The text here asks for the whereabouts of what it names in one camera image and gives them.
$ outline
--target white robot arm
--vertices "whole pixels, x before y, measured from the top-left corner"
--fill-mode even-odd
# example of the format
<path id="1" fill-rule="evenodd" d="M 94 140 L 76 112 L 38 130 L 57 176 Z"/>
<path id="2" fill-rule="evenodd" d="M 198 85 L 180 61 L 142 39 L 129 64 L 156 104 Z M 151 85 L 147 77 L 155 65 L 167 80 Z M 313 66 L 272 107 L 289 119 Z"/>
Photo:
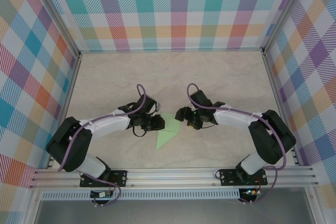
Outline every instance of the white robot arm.
<path id="1" fill-rule="evenodd" d="M 164 129 L 164 120 L 160 115 L 155 115 L 160 104 L 146 95 L 141 106 L 143 99 L 144 95 L 137 102 L 121 106 L 96 119 L 78 121 L 73 117 L 66 118 L 48 143 L 47 152 L 59 164 L 63 164 L 61 167 L 67 172 L 77 170 L 93 178 L 108 181 L 110 168 L 101 159 L 87 154 L 89 144 L 115 131 L 129 128 L 134 130 L 136 126 L 140 126 L 144 132 Z"/>
<path id="2" fill-rule="evenodd" d="M 197 90 L 190 96 L 190 99 L 201 107 L 194 104 L 193 108 L 181 108 L 176 113 L 175 119 L 179 121 L 186 119 L 188 126 L 196 130 L 202 129 L 204 122 L 210 122 L 215 125 L 234 126 L 251 134 L 256 152 L 248 155 L 236 166 L 235 175 L 229 179 L 230 181 L 236 179 L 240 180 L 241 184 L 248 184 L 251 179 L 256 178 L 258 172 L 259 174 L 262 172 L 263 167 L 268 164 L 274 165 L 283 157 L 276 137 L 263 121 L 266 120 L 275 130 L 285 152 L 296 144 L 293 134 L 273 110 L 265 113 L 252 113 L 252 115 L 243 114 L 223 102 L 212 104 L 202 90 Z"/>

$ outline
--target beige marble surface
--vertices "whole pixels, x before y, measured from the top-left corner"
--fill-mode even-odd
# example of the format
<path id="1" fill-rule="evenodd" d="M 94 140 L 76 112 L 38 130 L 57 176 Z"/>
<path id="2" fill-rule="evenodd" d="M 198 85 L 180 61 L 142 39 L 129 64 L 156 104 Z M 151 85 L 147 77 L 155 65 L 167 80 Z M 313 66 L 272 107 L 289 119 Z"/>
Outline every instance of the beige marble surface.
<path id="1" fill-rule="evenodd" d="M 68 116 L 95 118 L 136 101 L 137 83 L 161 103 L 161 112 L 175 114 L 190 105 L 190 82 L 212 102 L 255 112 L 277 109 L 258 51 L 133 52 L 84 55 Z M 114 132 L 92 142 L 88 153 L 114 168 L 156 168 L 236 166 L 255 151 L 250 135 L 230 126 L 196 131 L 181 123 L 180 133 L 157 151 L 156 136 Z"/>

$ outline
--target green paper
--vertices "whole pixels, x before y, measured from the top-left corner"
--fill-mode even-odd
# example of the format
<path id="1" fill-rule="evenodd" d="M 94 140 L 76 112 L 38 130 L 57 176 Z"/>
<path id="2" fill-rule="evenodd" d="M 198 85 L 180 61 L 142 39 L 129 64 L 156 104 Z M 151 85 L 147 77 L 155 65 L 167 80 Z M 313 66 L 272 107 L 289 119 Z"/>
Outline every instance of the green paper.
<path id="1" fill-rule="evenodd" d="M 170 139 L 172 139 L 177 134 L 178 132 L 158 131 L 157 140 L 156 140 L 156 149 L 159 149 L 162 145 L 167 143 Z"/>
<path id="2" fill-rule="evenodd" d="M 164 129 L 162 131 L 180 132 L 180 122 L 175 120 L 174 114 L 162 113 L 161 117 L 164 120 Z"/>
<path id="3" fill-rule="evenodd" d="M 174 114 L 162 113 L 161 117 L 164 119 L 165 128 L 157 132 L 156 149 L 159 149 L 180 131 L 180 122 L 175 120 Z"/>

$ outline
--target checkered fabric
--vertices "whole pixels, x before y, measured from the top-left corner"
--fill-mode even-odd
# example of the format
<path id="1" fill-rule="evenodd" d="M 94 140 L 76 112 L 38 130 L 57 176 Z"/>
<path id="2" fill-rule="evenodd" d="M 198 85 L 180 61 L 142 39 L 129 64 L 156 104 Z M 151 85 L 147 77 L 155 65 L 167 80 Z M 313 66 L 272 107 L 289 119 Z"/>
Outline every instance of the checkered fabric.
<path id="1" fill-rule="evenodd" d="M 273 20 L 272 20 L 272 23 L 270 24 L 270 26 L 267 30 L 266 36 L 264 37 L 264 40 L 261 43 L 261 47 L 264 47 L 266 42 L 268 41 L 269 36 L 271 35 L 271 33 L 273 31 L 274 25 L 277 23 L 279 17 L 281 16 L 282 11 L 284 10 L 284 7 L 287 5 L 287 2 L 288 2 L 288 0 L 282 0 L 281 1 L 281 4 L 279 5 L 279 8 L 278 8 Z"/>
<path id="2" fill-rule="evenodd" d="M 306 165 L 336 219 L 336 0 L 299 0 L 269 60 Z"/>
<path id="3" fill-rule="evenodd" d="M 0 0 L 0 223 L 18 223 L 75 56 L 40 0 Z"/>
<path id="4" fill-rule="evenodd" d="M 275 0 L 64 0 L 62 7 L 54 2 L 77 43 L 82 37 L 90 51 L 102 51 L 259 48 Z"/>

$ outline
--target purple cable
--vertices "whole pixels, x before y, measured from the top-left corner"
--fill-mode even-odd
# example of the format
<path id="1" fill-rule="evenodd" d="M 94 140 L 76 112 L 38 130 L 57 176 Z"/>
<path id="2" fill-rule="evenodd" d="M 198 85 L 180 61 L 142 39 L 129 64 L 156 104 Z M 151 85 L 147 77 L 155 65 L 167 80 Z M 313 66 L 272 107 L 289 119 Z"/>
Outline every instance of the purple cable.
<path id="1" fill-rule="evenodd" d="M 275 177 L 274 177 L 274 182 L 273 184 L 271 185 L 271 187 L 269 188 L 269 190 L 267 191 L 266 194 L 264 194 L 264 196 L 262 196 L 261 198 L 255 200 L 254 202 L 260 202 L 262 199 L 264 199 L 264 197 L 274 188 L 275 186 L 275 183 L 277 182 L 277 179 L 278 179 L 278 171 L 279 170 L 282 170 L 286 167 L 286 163 L 287 163 L 287 158 L 286 158 L 286 151 L 285 151 L 285 148 L 283 147 L 283 144 L 278 136 L 278 134 L 276 133 L 276 131 L 273 129 L 273 127 L 265 120 L 263 119 L 262 117 L 258 116 L 258 115 L 255 115 L 253 113 L 250 113 L 250 112 L 246 112 L 246 111 L 243 111 L 243 110 L 239 110 L 239 109 L 234 109 L 234 108 L 223 108 L 223 107 L 207 107 L 207 106 L 202 106 L 198 103 L 196 103 L 190 96 L 190 93 L 189 93 L 189 88 L 190 86 L 194 86 L 197 90 L 200 90 L 198 88 L 198 86 L 194 83 L 190 83 L 187 87 L 187 95 L 188 95 L 188 98 L 189 100 L 191 101 L 192 104 L 194 104 L 195 106 L 201 108 L 201 109 L 207 109 L 207 110 L 224 110 L 224 111 L 233 111 L 233 112 L 237 112 L 237 113 L 240 113 L 240 114 L 243 114 L 243 115 L 248 115 L 248 116 L 253 116 L 254 118 L 257 118 L 259 120 L 261 120 L 273 133 L 274 137 L 276 138 L 279 146 L 280 146 L 280 149 L 281 149 L 281 153 L 282 153 L 282 157 L 283 157 L 283 163 L 282 165 L 279 167 L 279 168 L 276 168 L 275 166 L 272 166 L 272 165 L 269 165 L 269 166 L 265 166 L 264 169 L 266 170 L 275 170 Z"/>
<path id="2" fill-rule="evenodd" d="M 70 141 L 70 143 L 69 143 L 69 145 L 68 145 L 67 151 L 65 152 L 65 155 L 64 155 L 63 161 L 62 161 L 62 163 L 61 163 L 61 166 L 58 168 L 58 171 L 59 171 L 59 172 L 63 169 L 63 167 L 64 167 L 64 165 L 65 165 L 65 163 L 66 163 L 66 161 L 67 161 L 67 159 L 68 159 L 68 156 L 69 156 L 69 153 L 70 153 L 70 150 L 71 150 L 71 147 L 72 147 L 72 145 L 73 145 L 74 140 L 76 139 L 76 137 L 77 137 L 77 135 L 79 134 L 79 132 L 80 132 L 81 130 L 83 130 L 86 126 L 88 126 L 90 123 L 94 123 L 94 122 L 96 122 L 96 121 L 98 121 L 98 120 L 101 120 L 101 119 L 105 119 L 105 118 L 115 118 L 115 117 L 118 117 L 118 116 L 126 116 L 126 115 L 130 115 L 130 114 L 134 114 L 135 112 L 138 112 L 138 111 L 143 107 L 143 105 L 145 104 L 145 100 L 146 100 L 146 90 L 145 90 L 145 88 L 143 87 L 143 85 L 141 85 L 141 84 L 137 84 L 137 85 L 136 85 L 136 88 L 137 88 L 138 93 L 139 93 L 140 96 L 141 96 L 141 93 L 140 93 L 139 87 L 141 87 L 144 96 L 143 96 L 143 100 L 142 100 L 140 106 L 139 106 L 137 109 L 135 109 L 135 110 L 133 110 L 133 111 L 131 111 L 131 112 L 128 112 L 128 113 L 122 113 L 122 114 L 116 114 L 116 115 L 109 114 L 109 115 L 103 115 L 103 116 L 100 116 L 100 117 L 98 117 L 98 118 L 92 119 L 91 121 L 89 121 L 89 122 L 83 124 L 83 125 L 82 125 L 82 126 L 75 132 L 75 134 L 72 136 L 72 139 L 71 139 L 71 141 Z"/>
<path id="3" fill-rule="evenodd" d="M 116 202 L 117 199 L 121 196 L 121 188 L 120 188 L 120 186 L 118 186 L 117 184 L 112 183 L 112 182 L 108 182 L 108 181 L 104 181 L 104 180 L 101 180 L 101 179 L 98 179 L 98 178 L 95 178 L 95 177 L 92 177 L 91 175 L 86 174 L 86 173 L 84 173 L 84 174 L 85 174 L 86 176 L 88 176 L 89 178 L 95 180 L 95 181 L 98 181 L 98 182 L 100 182 L 100 183 L 104 183 L 104 184 L 107 184 L 107 185 L 110 185 L 110 186 L 114 186 L 114 187 L 116 187 L 116 188 L 119 190 L 119 193 L 117 194 L 117 196 L 116 196 L 115 199 L 109 200 L 109 201 L 108 201 L 107 203 L 105 203 L 104 205 L 100 205 L 101 207 L 105 207 L 105 206 L 108 206 L 108 205 L 110 205 L 110 204 Z M 98 205 L 98 204 L 96 203 L 96 198 L 93 199 L 93 202 L 94 202 L 96 205 Z"/>

